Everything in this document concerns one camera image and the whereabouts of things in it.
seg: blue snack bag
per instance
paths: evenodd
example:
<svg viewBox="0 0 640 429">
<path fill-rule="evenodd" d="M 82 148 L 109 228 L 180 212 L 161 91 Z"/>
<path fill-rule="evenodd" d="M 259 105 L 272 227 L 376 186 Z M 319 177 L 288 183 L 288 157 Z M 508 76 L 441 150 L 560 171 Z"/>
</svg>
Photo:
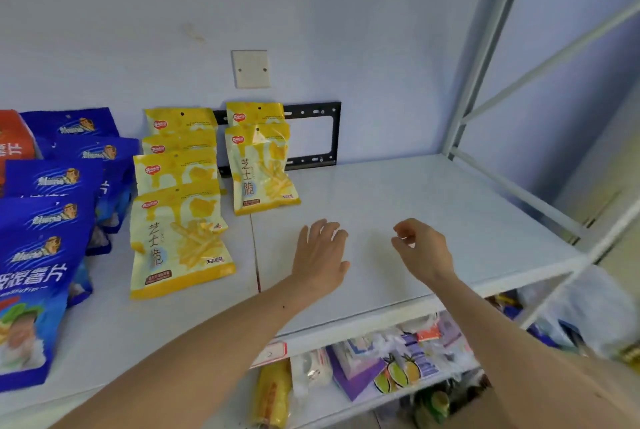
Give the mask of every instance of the blue snack bag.
<svg viewBox="0 0 640 429">
<path fill-rule="evenodd" d="M 6 162 L 4 196 L 56 197 L 82 194 L 98 198 L 106 190 L 102 187 L 102 176 L 102 162 L 99 159 L 11 160 Z M 111 242 L 104 231 L 95 225 L 95 219 L 93 224 L 86 255 L 108 254 Z"/>
<path fill-rule="evenodd" d="M 63 197 L 5 197 L 0 199 L 0 234 L 9 235 L 17 231 L 37 231 L 47 235 L 47 230 L 62 223 L 73 225 L 77 235 L 87 236 L 94 228 L 95 208 L 89 193 L 65 195 Z M 111 244 L 107 240 L 108 250 Z M 91 241 L 87 252 L 92 249 Z M 68 306 L 75 306 L 93 292 L 89 272 L 82 261 L 69 289 Z"/>
<path fill-rule="evenodd" d="M 64 226 L 0 245 L 0 392 L 44 383 L 87 236 Z"/>
<path fill-rule="evenodd" d="M 119 136 L 108 107 L 68 111 L 30 111 L 20 114 L 36 139 L 42 157 L 53 157 L 56 134 Z"/>
<path fill-rule="evenodd" d="M 132 157 L 139 151 L 140 142 L 132 138 L 56 137 L 54 154 L 57 158 L 102 160 L 104 176 L 96 214 L 105 232 L 120 230 L 131 199 Z"/>
</svg>

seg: person's right hand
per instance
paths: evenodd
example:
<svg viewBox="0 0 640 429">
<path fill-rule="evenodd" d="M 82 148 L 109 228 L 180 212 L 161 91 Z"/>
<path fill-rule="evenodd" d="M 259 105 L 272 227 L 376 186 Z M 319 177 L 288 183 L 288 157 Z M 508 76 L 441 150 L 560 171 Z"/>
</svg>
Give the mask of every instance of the person's right hand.
<svg viewBox="0 0 640 429">
<path fill-rule="evenodd" d="M 415 218 L 403 220 L 394 230 L 397 237 L 391 244 L 417 280 L 431 287 L 434 282 L 455 276 L 447 240 L 439 231 Z"/>
</svg>

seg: hand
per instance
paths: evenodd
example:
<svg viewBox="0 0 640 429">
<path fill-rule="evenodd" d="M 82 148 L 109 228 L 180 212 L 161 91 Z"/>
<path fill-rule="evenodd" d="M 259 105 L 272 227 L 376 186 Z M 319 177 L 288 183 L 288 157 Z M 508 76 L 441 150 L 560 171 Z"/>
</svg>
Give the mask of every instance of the hand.
<svg viewBox="0 0 640 429">
<path fill-rule="evenodd" d="M 434 282 L 455 276 L 447 240 L 439 231 L 415 218 L 403 220 L 394 230 L 397 237 L 391 239 L 391 244 L 417 280 L 431 287 Z"/>
<path fill-rule="evenodd" d="M 336 232 L 338 227 L 340 223 L 322 219 L 311 229 L 305 225 L 300 230 L 291 276 L 310 290 L 313 300 L 338 288 L 351 265 L 342 260 L 349 234 L 345 230 Z"/>
</svg>

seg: white metal pole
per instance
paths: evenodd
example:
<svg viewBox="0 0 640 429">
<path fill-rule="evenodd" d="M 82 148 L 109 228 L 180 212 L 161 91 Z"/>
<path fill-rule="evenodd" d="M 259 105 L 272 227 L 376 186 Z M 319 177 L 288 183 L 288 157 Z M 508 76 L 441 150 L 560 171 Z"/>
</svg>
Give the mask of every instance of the white metal pole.
<svg viewBox="0 0 640 429">
<path fill-rule="evenodd" d="M 484 80 L 484 75 L 489 68 L 489 63 L 491 63 L 493 52 L 500 39 L 500 34 L 507 21 L 507 17 L 509 16 L 509 11 L 511 11 L 513 1 L 514 0 L 495 0 L 471 71 L 465 81 L 458 103 L 456 104 L 456 112 L 454 113 L 447 137 L 444 141 L 442 153 L 445 156 L 449 156 L 451 148 L 457 146 L 460 142 L 460 137 L 464 129 L 464 125 L 462 125 L 460 121 L 466 114 L 473 110 L 478 91 Z"/>
<path fill-rule="evenodd" d="M 491 170 L 482 166 L 478 161 L 469 156 L 466 152 L 459 150 L 458 148 L 452 148 L 451 153 L 455 155 L 456 158 L 462 159 L 466 164 L 475 168 L 476 170 L 483 173 L 494 182 L 498 183 L 501 187 L 507 190 L 512 195 L 515 195 L 517 198 L 521 199 L 523 202 L 531 205 L 533 208 L 548 216 L 551 220 L 556 222 L 558 225 L 564 227 L 568 231 L 570 231 L 573 235 L 578 237 L 584 237 L 587 233 L 587 229 L 585 229 L 580 223 L 576 222 L 571 217 L 565 215 L 560 210 L 555 207 L 552 207 L 545 201 L 540 200 L 537 196 L 525 190 L 523 187 L 517 185 L 512 182 L 510 179 L 492 172 Z"/>
<path fill-rule="evenodd" d="M 597 40 L 599 37 L 606 35 L 610 30 L 615 28 L 620 23 L 628 20 L 636 13 L 640 12 L 640 0 L 636 0 L 631 5 L 617 13 L 615 16 L 609 18 L 608 20 L 601 23 L 596 28 L 588 31 L 581 37 L 569 43 L 567 46 L 562 48 L 562 50 L 555 53 L 553 56 L 549 57 L 539 66 L 534 69 L 528 71 L 522 77 L 520 77 L 516 82 L 512 83 L 508 87 L 502 89 L 496 95 L 494 95 L 491 99 L 486 101 L 484 104 L 473 109 L 469 114 L 464 116 L 461 120 L 461 124 L 468 124 L 469 121 L 475 119 L 480 114 L 487 112 L 487 110 L 491 109 L 498 105 L 501 101 L 505 100 L 512 93 L 516 92 L 519 88 L 531 82 L 533 79 L 539 77 L 546 73 L 549 69 L 552 69 L 559 63 L 563 61 L 569 60 L 573 55 L 580 52 L 583 48 L 585 48 L 592 41 Z"/>
</svg>

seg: cartoon man logo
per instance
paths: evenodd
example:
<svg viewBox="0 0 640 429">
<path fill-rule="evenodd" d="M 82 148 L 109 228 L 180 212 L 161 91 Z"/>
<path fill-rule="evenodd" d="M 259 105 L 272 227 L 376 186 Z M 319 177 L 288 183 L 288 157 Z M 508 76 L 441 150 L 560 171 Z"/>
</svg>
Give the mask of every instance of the cartoon man logo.
<svg viewBox="0 0 640 429">
<path fill-rule="evenodd" d="M 87 119 L 86 117 L 81 117 L 78 121 L 80 123 L 80 127 L 82 127 L 85 131 L 94 132 L 95 126 L 93 125 L 93 121 L 91 119 Z"/>
<path fill-rule="evenodd" d="M 46 242 L 44 242 L 44 247 L 42 247 L 43 255 L 52 255 L 57 253 L 60 250 L 60 237 L 53 236 L 49 237 Z"/>
<path fill-rule="evenodd" d="M 73 220 L 78 216 L 78 205 L 75 203 L 67 203 L 64 208 L 62 208 L 62 219 L 63 220 Z"/>
<path fill-rule="evenodd" d="M 79 179 L 80 171 L 76 170 L 75 168 L 69 168 L 64 176 L 65 184 L 77 183 Z"/>
<path fill-rule="evenodd" d="M 24 311 L 11 322 L 0 344 L 0 373 L 38 368 L 44 365 L 44 343 L 36 333 L 37 311 Z"/>
<path fill-rule="evenodd" d="M 107 144 L 104 147 L 104 155 L 107 159 L 116 159 L 117 154 L 116 146 L 112 146 L 111 144 Z"/>
</svg>

